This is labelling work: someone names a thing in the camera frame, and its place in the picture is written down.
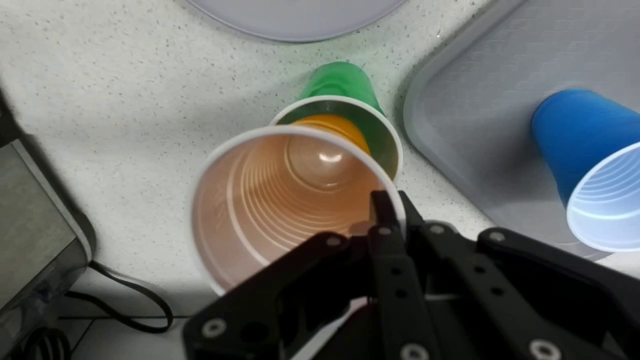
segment blue cup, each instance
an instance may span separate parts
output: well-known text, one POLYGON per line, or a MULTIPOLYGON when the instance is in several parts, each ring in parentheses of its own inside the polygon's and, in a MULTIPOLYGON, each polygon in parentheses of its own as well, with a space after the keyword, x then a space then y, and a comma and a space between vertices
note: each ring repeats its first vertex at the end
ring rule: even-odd
POLYGON ((592 90, 561 90, 537 106, 531 136, 574 236, 606 252, 640 250, 640 115, 592 90))

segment cup rim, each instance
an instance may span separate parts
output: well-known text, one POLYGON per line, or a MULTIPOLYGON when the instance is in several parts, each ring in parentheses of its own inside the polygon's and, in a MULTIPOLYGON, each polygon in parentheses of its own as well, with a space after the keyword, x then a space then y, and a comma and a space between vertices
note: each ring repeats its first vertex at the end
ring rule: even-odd
POLYGON ((395 155, 397 155, 397 166, 395 166, 395 175, 392 175, 392 180, 395 180, 402 175, 404 169, 404 152, 402 152, 402 143, 399 143, 399 134, 397 131, 392 126, 392 123, 385 119, 385 115, 382 115, 378 108, 358 101, 358 99, 349 99, 349 97, 308 97, 308 99, 299 99, 291 104, 288 104, 286 108, 281 108, 267 125, 275 126, 286 115, 290 115, 291 110, 305 106, 305 104, 313 104, 313 103, 344 103, 344 104, 352 104, 358 106, 366 112, 370 112, 383 129, 385 132, 394 138, 394 146, 395 146, 395 155))
POLYGON ((382 184, 382 188, 392 190, 389 195, 389 203, 395 210, 395 219, 399 224, 399 235, 406 238, 406 210, 399 199, 399 193, 395 190, 394 180, 385 175, 385 170, 367 155, 364 155, 358 146, 354 146, 352 143, 340 138, 340 136, 331 136, 325 134, 322 131, 315 129, 304 129, 304 126, 264 126, 264 129, 254 129, 248 132, 242 132, 229 140, 226 140, 223 144, 220 144, 213 152, 210 152, 210 156, 206 159, 206 166, 201 166, 201 170, 198 173, 198 179, 194 180, 194 195, 189 201, 189 209, 188 209, 188 217, 189 217, 189 243, 188 243, 188 252, 192 259, 192 265, 196 267, 196 273, 208 283, 208 287, 218 295, 226 295, 226 290, 218 285, 218 280, 213 278, 213 274, 206 269, 206 259, 204 252, 199 250, 199 236, 198 236, 198 224, 196 224, 196 213, 198 213, 198 199, 199 199, 199 186, 204 183, 206 173, 210 170, 210 166, 213 166, 226 152, 255 140, 255 138, 265 138, 265 136, 308 136, 308 138, 315 138, 315 140, 324 140, 330 143, 338 148, 344 148, 348 155, 352 155, 354 159, 358 159, 370 173, 375 175, 378 183, 382 184))
POLYGON ((640 140, 633 143, 633 144, 630 144, 630 146, 624 146, 621 151, 615 151, 613 155, 609 155, 609 156, 606 156, 604 161, 600 161, 594 169, 589 169, 589 170, 579 179, 579 183, 576 184, 576 188, 574 188, 574 190, 569 193, 569 196, 568 196, 568 203, 565 203, 565 222, 568 222, 568 228, 572 230, 572 235, 574 235, 579 243, 588 244, 589 248, 595 248, 595 250, 602 250, 602 252, 637 252, 637 250, 640 250, 640 243, 637 243, 637 246, 631 246, 631 248, 618 248, 618 246, 606 246, 606 244, 595 243, 595 241, 589 241, 589 238, 579 238, 577 232, 574 230, 576 224, 574 224, 574 221, 572 221, 572 209, 577 213, 577 209, 576 209, 576 195, 586 186, 586 183, 589 183, 589 179, 592 179, 594 175, 597 175, 604 166, 608 166, 609 162, 613 162, 613 161, 618 161, 618 159, 621 159, 621 156, 625 156, 625 155, 630 155, 630 152, 640 152, 640 140))

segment table surface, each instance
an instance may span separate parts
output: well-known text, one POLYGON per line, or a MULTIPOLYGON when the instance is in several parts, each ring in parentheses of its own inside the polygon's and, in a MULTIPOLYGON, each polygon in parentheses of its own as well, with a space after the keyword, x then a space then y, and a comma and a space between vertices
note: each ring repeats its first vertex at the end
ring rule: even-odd
MULTIPOLYGON (((189 199, 211 151, 264 126, 313 69, 334 61, 370 75, 397 126, 413 69, 485 6, 408 0, 354 35, 277 44, 216 25, 186 0, 0 0, 0 87, 91 221, 96 261, 192 315, 213 296, 188 250, 189 199)), ((397 188, 425 219, 472 238, 490 227, 406 138, 404 152, 397 188)), ((625 270, 633 259, 604 263, 625 270)), ((129 315, 151 313, 91 274, 78 289, 129 315)))

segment green cup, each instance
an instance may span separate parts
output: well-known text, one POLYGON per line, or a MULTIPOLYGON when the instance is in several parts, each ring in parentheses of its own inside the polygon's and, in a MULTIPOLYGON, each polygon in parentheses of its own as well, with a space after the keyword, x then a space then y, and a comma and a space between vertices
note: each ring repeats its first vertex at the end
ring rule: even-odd
POLYGON ((360 131, 367 155, 395 179, 402 166, 402 146, 395 129, 380 110, 366 73, 349 62, 331 62, 310 75, 299 101, 286 106, 271 125, 286 126, 312 116, 340 116, 360 131))

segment white countertop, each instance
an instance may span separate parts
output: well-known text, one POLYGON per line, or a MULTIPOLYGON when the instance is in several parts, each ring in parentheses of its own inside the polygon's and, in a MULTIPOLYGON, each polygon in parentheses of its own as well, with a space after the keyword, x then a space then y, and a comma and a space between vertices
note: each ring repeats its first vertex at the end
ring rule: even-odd
MULTIPOLYGON (((382 108, 397 119, 411 69, 488 4, 408 0, 360 32, 277 44, 216 25, 186 0, 0 0, 0 85, 91 221, 96 259, 192 315, 211 299, 188 252, 192 186, 208 155, 264 126, 295 101, 313 69, 334 61, 360 65, 382 108)), ((408 144, 404 151, 397 186, 425 219, 466 236, 490 227, 408 144)), ((117 301, 93 277, 79 289, 117 301)), ((145 302, 120 301, 147 315, 145 302)))

